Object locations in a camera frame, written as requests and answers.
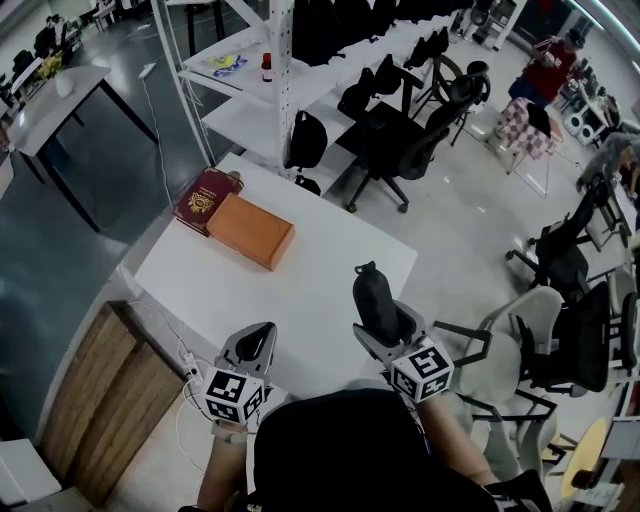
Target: black office chair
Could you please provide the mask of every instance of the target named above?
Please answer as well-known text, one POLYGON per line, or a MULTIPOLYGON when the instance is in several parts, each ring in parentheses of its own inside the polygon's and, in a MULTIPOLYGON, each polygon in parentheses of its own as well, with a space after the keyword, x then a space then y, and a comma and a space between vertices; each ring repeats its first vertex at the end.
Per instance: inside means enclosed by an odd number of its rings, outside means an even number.
POLYGON ((56 45, 56 31, 51 27, 44 27, 36 35, 36 39, 33 43, 33 49, 36 57, 41 59, 46 58, 49 55, 49 49, 54 48, 56 45))
POLYGON ((633 368, 636 364, 633 344, 637 295, 629 295, 620 323, 616 325, 610 322, 609 289, 604 282, 596 285, 577 304, 566 303, 553 328, 553 338, 558 340, 557 350, 537 347, 535 352, 533 342, 527 341, 521 327, 524 377, 531 379, 532 387, 572 396, 576 396, 576 386, 602 391, 607 385, 610 343, 618 337, 621 346, 614 351, 611 360, 620 359, 622 368, 633 368))
POLYGON ((517 256, 535 272, 529 289, 538 285, 551 286, 570 301, 580 299, 589 291, 586 282, 589 264, 578 247, 584 243, 579 235, 593 217, 595 208, 608 201, 609 193, 606 181, 601 179, 587 191, 572 217, 567 215, 564 221, 543 228, 539 239, 530 239, 529 244, 536 245, 538 263, 521 251, 507 252, 507 260, 517 256))
POLYGON ((13 58, 13 79, 18 78, 22 72, 29 67, 35 59, 31 52, 27 50, 20 50, 18 55, 13 58))
POLYGON ((382 179, 401 199, 398 211, 406 213, 409 199, 393 178, 417 180, 425 175, 435 147, 449 134, 449 125, 489 88, 488 70, 484 62, 472 62, 467 74, 449 86, 450 101, 433 112, 422 128, 409 119, 409 109, 413 87, 422 88, 424 84, 408 71, 397 68, 404 83, 402 112, 381 102, 338 139, 338 144, 358 156, 360 166, 367 171, 346 209, 356 212, 356 201, 369 181, 382 179))
MULTIPOLYGON (((477 72, 481 70, 481 67, 475 68, 479 64, 484 64, 480 62, 472 62, 467 67, 467 76, 469 76, 473 72, 477 72)), ((454 80, 447 80, 442 74, 442 68, 445 67, 453 73, 453 75, 458 78, 464 76, 460 68, 446 55, 440 55, 438 58, 433 59, 433 68, 431 72, 431 87, 429 87, 417 100, 416 103, 422 102, 422 104, 418 107, 418 109, 413 114, 411 119, 415 119, 418 117, 422 109, 427 106, 428 103, 437 101, 441 104, 445 104, 451 99, 451 84, 454 80)), ((491 94, 491 82, 489 82, 489 78, 486 78, 485 83, 486 90, 482 93, 480 98, 474 103, 480 104, 481 102, 485 102, 489 99, 489 95, 491 94)), ((467 124, 467 118, 469 117, 469 110, 465 110, 460 114, 460 117, 456 119, 456 124, 458 125, 458 131, 456 132, 453 140, 451 141, 451 147, 455 146, 460 133, 464 129, 467 124)))

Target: person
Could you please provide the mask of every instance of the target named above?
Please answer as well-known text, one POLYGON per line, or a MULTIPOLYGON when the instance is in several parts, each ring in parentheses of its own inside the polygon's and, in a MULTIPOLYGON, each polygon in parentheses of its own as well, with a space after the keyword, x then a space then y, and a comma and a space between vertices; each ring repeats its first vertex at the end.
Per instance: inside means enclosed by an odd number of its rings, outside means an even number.
POLYGON ((576 53, 584 47, 584 38, 576 29, 564 39, 548 37, 533 45, 533 59, 509 88, 509 96, 527 98, 541 108, 555 100, 558 91, 579 71, 574 69, 576 53))
POLYGON ((58 48, 60 48, 60 45, 62 44, 62 32, 65 23, 64 18, 58 14, 54 14, 51 17, 51 26, 56 31, 56 46, 58 48))
POLYGON ((620 118, 620 107, 613 96, 605 96, 602 100, 601 107, 602 113, 607 120, 607 126, 600 132, 600 141, 604 142, 609 135, 620 131, 622 119, 620 118))
POLYGON ((225 440, 244 428, 218 421, 197 507, 180 512, 551 512, 536 471, 498 481, 442 395, 415 410, 424 433, 402 398, 387 390, 345 390, 280 406, 257 432, 250 495, 242 492, 246 444, 225 440))
POLYGON ((640 135, 628 133, 612 133, 589 161, 576 182, 578 192, 591 183, 596 174, 602 173, 611 181, 617 171, 631 173, 628 195, 634 199, 640 166, 640 135))

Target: power cord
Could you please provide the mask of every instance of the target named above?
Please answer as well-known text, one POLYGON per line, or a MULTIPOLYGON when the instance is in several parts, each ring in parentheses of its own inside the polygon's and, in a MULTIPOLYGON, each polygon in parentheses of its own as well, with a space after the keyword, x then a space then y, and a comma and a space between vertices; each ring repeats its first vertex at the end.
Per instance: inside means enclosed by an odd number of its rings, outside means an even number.
POLYGON ((158 129, 158 120, 156 119, 156 113, 153 109, 153 104, 151 103, 151 96, 149 96, 149 91, 147 90, 147 82, 145 78, 151 73, 153 68, 155 68, 155 63, 148 64, 140 73, 140 80, 142 81, 142 87, 144 88, 144 93, 147 95, 147 101, 149 102, 149 109, 151 110, 151 117, 153 117, 153 126, 156 129, 156 137, 158 137, 158 150, 160 151, 160 168, 162 169, 162 175, 164 177, 164 191, 167 193, 167 199, 169 200, 169 206, 173 207, 173 200, 171 199, 171 193, 169 192, 169 180, 167 178, 167 171, 164 168, 164 153, 162 152, 162 141, 160 140, 160 130, 158 129))

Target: cardboard box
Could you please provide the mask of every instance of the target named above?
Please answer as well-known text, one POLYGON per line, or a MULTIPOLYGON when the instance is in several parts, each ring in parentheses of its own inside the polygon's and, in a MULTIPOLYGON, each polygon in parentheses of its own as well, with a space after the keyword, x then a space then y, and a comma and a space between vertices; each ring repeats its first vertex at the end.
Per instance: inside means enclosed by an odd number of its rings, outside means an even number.
POLYGON ((269 270, 293 239, 293 224, 229 194, 207 223, 209 234, 269 270))

